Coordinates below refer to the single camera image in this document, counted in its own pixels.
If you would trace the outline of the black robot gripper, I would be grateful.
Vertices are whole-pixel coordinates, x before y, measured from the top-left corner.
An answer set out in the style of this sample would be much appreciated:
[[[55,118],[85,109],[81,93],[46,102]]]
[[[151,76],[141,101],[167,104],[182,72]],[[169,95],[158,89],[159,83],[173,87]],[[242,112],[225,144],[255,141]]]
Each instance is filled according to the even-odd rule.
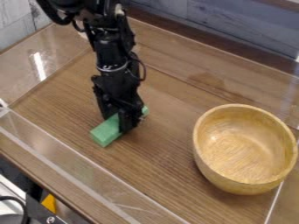
[[[98,65],[99,75],[91,77],[98,106],[105,119],[115,113],[119,118],[119,130],[127,133],[143,118],[145,103],[138,94],[141,86],[141,68],[137,60],[123,66]]]

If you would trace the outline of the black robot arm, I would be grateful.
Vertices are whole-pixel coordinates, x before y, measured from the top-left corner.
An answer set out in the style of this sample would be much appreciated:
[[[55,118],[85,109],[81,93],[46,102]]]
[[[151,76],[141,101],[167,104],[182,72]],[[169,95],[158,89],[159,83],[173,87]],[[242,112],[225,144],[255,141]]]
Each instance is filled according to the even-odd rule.
[[[135,34],[122,0],[37,0],[51,21],[71,25],[87,35],[97,54],[99,74],[91,78],[105,118],[118,116],[122,132],[134,129],[143,116],[138,89],[146,80],[146,65],[134,48]]]

